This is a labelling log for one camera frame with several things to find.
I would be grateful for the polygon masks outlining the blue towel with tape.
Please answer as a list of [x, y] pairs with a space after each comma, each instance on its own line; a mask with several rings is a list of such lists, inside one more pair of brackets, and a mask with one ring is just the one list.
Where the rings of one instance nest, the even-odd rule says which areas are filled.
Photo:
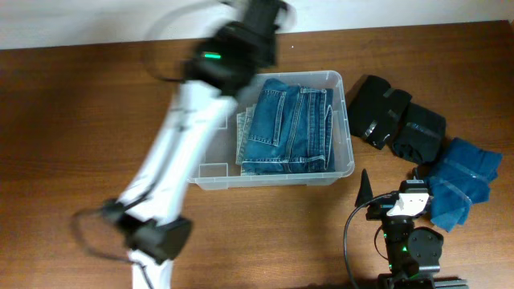
[[426, 176], [433, 199], [430, 220], [450, 232], [463, 225], [473, 205], [489, 201], [503, 155], [455, 138]]

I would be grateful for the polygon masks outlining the dark blue jeans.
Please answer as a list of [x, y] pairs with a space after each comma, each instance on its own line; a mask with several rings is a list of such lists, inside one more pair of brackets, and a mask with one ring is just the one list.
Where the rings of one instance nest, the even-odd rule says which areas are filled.
[[333, 90], [268, 79], [259, 94], [241, 160], [252, 174], [331, 173]]

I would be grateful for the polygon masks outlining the light blue jeans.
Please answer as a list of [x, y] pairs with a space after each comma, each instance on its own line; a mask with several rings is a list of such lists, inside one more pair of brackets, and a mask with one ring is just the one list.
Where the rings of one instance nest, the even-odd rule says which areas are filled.
[[245, 112], [240, 112], [236, 116], [237, 121], [237, 145], [236, 145], [236, 165], [240, 166], [240, 173], [242, 176], [254, 176], [255, 172], [246, 171], [242, 167], [245, 148], [248, 140], [248, 134], [250, 132], [251, 124], [253, 121], [253, 115], [256, 104], [246, 108]]

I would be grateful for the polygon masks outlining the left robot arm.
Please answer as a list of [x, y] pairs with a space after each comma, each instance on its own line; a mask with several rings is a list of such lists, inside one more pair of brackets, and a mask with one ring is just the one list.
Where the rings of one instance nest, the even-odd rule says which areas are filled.
[[275, 65], [278, 16], [289, 5], [250, 0], [242, 15], [199, 42], [137, 175], [102, 217], [123, 235], [134, 288], [169, 288], [173, 261], [192, 222], [181, 216], [188, 179], [238, 106], [236, 96], [263, 68]]

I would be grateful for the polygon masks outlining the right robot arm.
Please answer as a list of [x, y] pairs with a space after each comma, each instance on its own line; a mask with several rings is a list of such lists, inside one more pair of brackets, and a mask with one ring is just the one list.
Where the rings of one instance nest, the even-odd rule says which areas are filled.
[[379, 289], [450, 289], [467, 288], [465, 279], [436, 279], [443, 254], [443, 236], [428, 227], [417, 227], [414, 221], [426, 213], [431, 194], [428, 184], [416, 177], [405, 180], [399, 189], [373, 196], [366, 170], [355, 202], [355, 212], [366, 210], [368, 221], [379, 221], [377, 234], [385, 241], [390, 272], [377, 277]]

